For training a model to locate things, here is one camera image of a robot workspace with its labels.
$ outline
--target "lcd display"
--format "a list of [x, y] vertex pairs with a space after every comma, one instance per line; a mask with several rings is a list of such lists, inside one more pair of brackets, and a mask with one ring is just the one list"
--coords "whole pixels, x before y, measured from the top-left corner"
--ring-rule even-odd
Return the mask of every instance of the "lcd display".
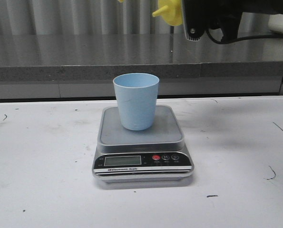
[[141, 165], [140, 156], [105, 157], [104, 166]]

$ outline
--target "kitchen scale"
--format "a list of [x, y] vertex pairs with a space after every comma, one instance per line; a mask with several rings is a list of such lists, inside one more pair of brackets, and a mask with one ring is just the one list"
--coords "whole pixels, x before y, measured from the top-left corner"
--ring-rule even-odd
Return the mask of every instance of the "kitchen scale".
[[104, 182], [170, 181], [192, 174], [194, 164], [172, 109], [157, 105], [153, 125], [131, 131], [117, 107], [103, 110], [93, 174]]

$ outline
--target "table surface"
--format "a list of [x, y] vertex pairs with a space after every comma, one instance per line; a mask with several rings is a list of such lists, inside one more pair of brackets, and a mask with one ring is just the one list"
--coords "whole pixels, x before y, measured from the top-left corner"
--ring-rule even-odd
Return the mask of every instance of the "table surface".
[[157, 104], [182, 127], [191, 178], [92, 176], [101, 113], [115, 101], [0, 104], [0, 228], [283, 228], [283, 96]]

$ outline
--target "yellow plastic part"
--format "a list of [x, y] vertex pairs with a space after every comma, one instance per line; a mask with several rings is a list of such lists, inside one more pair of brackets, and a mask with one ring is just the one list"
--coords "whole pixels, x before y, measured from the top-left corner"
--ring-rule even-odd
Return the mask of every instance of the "yellow plastic part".
[[162, 16], [165, 22], [171, 26], [183, 23], [181, 12], [181, 0], [158, 0], [159, 9], [152, 13], [153, 17]]

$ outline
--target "light blue cup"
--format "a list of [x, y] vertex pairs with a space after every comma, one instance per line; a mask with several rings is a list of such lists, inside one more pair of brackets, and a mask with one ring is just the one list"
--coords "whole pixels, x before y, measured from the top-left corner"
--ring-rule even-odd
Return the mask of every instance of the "light blue cup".
[[133, 131], [152, 126], [159, 78], [145, 73], [120, 75], [113, 80], [121, 124]]

